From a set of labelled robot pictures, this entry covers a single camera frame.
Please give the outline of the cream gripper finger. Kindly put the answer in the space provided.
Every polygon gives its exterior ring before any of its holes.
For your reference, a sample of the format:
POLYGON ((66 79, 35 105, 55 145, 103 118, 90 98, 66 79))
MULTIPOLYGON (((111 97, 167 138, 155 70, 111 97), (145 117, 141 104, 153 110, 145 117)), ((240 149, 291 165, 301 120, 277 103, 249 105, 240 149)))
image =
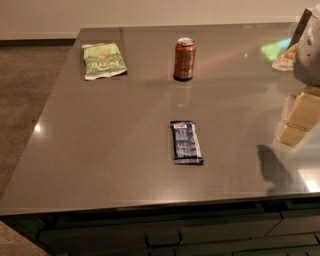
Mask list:
POLYGON ((295 99, 288 125, 310 131, 320 121, 320 88, 303 90, 295 99))
POLYGON ((305 136, 304 130, 283 125, 280 127, 277 140, 287 146, 296 146, 305 136))

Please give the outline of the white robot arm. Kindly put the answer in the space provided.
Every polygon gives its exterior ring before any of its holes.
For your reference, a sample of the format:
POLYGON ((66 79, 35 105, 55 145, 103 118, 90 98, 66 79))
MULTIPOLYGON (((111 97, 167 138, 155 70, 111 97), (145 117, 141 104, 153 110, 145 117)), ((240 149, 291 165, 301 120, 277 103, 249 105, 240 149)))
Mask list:
POLYGON ((275 137, 295 147, 320 122, 320 4, 304 11, 287 50, 272 67, 292 71, 306 85, 287 96, 275 137))

